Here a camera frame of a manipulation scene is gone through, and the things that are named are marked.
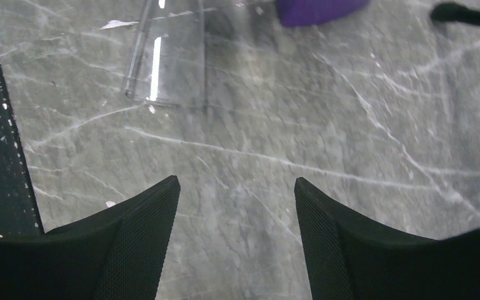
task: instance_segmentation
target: marble surface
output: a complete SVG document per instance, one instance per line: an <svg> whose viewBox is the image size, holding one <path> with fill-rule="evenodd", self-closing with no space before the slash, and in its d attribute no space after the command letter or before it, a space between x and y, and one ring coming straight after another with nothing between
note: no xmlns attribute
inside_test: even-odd
<svg viewBox="0 0 480 300"><path fill-rule="evenodd" d="M271 1L166 0L127 101L136 25L99 29L137 21L142 1L0 0L45 229L178 175L157 295L173 300L310 299L299 176L409 233L480 227L480 28L431 24L435 2L372 0L286 29ZM146 100L158 37L157 96L172 106Z"/></svg>

